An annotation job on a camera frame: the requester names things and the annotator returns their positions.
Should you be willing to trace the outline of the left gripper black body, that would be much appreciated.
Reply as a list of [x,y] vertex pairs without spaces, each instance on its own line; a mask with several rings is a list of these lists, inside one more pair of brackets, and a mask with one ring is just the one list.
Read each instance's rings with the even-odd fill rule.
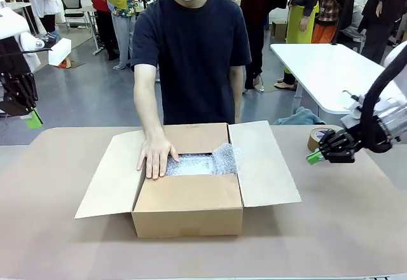
[[2,39],[0,47],[1,73],[14,76],[31,72],[15,38]]

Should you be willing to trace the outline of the person's right hand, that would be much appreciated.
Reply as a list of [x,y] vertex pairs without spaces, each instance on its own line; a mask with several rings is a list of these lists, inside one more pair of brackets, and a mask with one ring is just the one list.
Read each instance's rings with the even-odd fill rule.
[[148,136],[141,148],[137,170],[145,165],[146,178],[157,180],[166,174],[169,157],[179,161],[174,145],[163,135]]

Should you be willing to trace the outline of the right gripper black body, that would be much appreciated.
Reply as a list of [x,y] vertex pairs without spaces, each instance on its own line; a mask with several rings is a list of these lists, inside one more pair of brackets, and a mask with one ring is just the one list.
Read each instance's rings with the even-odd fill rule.
[[347,162],[355,162],[355,154],[364,148],[364,134],[361,126],[346,128],[348,134],[348,144],[346,145],[345,155]]

